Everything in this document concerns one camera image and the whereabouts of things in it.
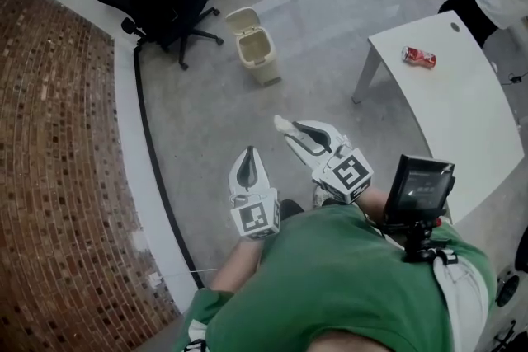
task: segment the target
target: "soda can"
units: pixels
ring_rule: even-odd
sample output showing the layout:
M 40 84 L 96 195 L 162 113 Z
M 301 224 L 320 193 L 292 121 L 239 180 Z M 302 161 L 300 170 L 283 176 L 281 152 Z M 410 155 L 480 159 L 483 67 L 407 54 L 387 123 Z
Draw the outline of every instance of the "soda can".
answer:
M 413 47 L 403 47 L 402 59 L 412 65 L 423 66 L 432 69 L 436 65 L 436 56 L 433 53 L 424 52 Z

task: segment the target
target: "trash bin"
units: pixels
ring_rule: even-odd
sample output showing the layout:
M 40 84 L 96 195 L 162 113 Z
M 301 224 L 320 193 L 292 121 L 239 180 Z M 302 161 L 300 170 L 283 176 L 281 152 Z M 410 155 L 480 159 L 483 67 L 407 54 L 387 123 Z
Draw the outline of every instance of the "trash bin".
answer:
M 280 81 L 273 40 L 266 29 L 261 27 L 255 10 L 243 7 L 227 15 L 225 21 L 237 37 L 238 56 L 242 65 L 262 85 Z

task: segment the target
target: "white desk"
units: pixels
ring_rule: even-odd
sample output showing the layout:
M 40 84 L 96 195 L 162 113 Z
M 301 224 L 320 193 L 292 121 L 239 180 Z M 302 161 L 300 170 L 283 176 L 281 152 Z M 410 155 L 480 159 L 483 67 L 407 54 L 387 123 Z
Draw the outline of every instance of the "white desk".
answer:
M 451 23 L 460 31 L 453 30 Z M 455 164 L 456 183 L 448 205 L 451 220 L 457 223 L 498 188 L 524 157 L 512 110 L 495 72 L 454 12 L 373 35 L 369 42 L 370 52 L 352 99 L 357 103 L 365 98 L 383 62 L 407 98 L 431 155 Z M 402 61 L 406 45 L 435 54 L 436 67 L 427 70 Z

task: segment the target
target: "polished concrete floor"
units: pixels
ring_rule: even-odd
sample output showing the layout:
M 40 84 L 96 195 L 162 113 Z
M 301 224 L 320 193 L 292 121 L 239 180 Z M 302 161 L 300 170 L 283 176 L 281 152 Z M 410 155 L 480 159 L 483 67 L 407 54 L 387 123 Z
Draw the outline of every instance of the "polished concrete floor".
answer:
M 148 122 L 172 208 L 198 269 L 218 268 L 237 241 L 229 216 L 227 175 L 247 146 L 258 148 L 271 183 L 282 199 L 310 208 L 313 185 L 306 168 L 274 130 L 273 115 L 334 124 L 368 157 L 375 184 L 388 189 L 400 154 L 427 155 L 427 147 L 403 94 L 385 71 L 377 73 L 360 105 L 351 94 L 368 52 L 367 37 L 435 14 L 445 0 L 213 0 L 226 16 L 240 7 L 256 9 L 270 32 L 282 82 L 259 87 L 238 59 L 223 17 L 200 26 L 225 39 L 217 46 L 197 38 L 182 72 L 174 55 L 146 46 L 142 76 Z M 499 67 L 498 78 L 523 73 L 526 58 L 507 31 L 484 48 Z M 504 87 L 520 122 L 528 116 L 528 82 Z M 528 128 L 521 126 L 528 144 Z M 497 271 L 511 264 L 528 226 L 528 161 L 460 222 L 464 237 L 483 248 Z M 205 281 L 212 273 L 204 273 Z M 511 305 L 497 311 L 483 346 L 515 317 L 528 323 L 528 281 Z

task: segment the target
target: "black office chair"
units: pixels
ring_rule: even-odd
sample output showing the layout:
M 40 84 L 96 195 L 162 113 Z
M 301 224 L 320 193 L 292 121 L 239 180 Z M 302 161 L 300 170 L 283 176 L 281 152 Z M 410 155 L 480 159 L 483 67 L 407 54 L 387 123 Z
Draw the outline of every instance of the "black office chair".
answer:
M 210 7 L 205 12 L 207 0 L 98 0 L 106 5 L 117 7 L 132 19 L 125 18 L 121 28 L 128 34 L 138 35 L 138 45 L 154 42 L 168 52 L 168 47 L 181 39 L 181 68 L 186 70 L 185 52 L 189 35 L 201 35 L 222 45 L 224 41 L 214 34 L 195 29 L 195 26 L 211 12 L 219 15 L 220 11 Z

